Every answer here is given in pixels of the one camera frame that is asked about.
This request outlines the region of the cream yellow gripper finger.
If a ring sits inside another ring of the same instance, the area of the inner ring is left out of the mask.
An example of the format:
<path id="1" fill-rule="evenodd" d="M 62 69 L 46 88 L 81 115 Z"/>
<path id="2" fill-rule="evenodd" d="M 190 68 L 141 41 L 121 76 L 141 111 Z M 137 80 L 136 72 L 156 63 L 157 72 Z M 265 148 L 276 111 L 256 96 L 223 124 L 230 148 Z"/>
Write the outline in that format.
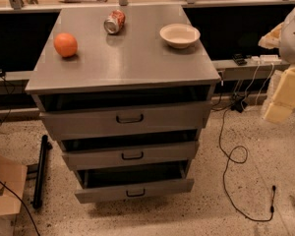
<path id="1" fill-rule="evenodd" d="M 285 121 L 295 109 L 295 64 L 271 76 L 263 105 L 263 118 L 271 123 Z"/>

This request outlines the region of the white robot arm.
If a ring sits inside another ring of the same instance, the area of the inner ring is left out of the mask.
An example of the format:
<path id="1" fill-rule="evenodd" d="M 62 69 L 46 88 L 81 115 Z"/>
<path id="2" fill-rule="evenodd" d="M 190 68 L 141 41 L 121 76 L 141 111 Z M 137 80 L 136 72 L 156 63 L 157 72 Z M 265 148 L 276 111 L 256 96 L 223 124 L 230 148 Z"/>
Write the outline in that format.
<path id="1" fill-rule="evenodd" d="M 290 64 L 281 75 L 271 96 L 266 99 L 264 119 L 271 123 L 285 121 L 295 109 L 295 7 L 285 20 L 264 35 L 259 46 L 277 48 L 282 60 Z"/>

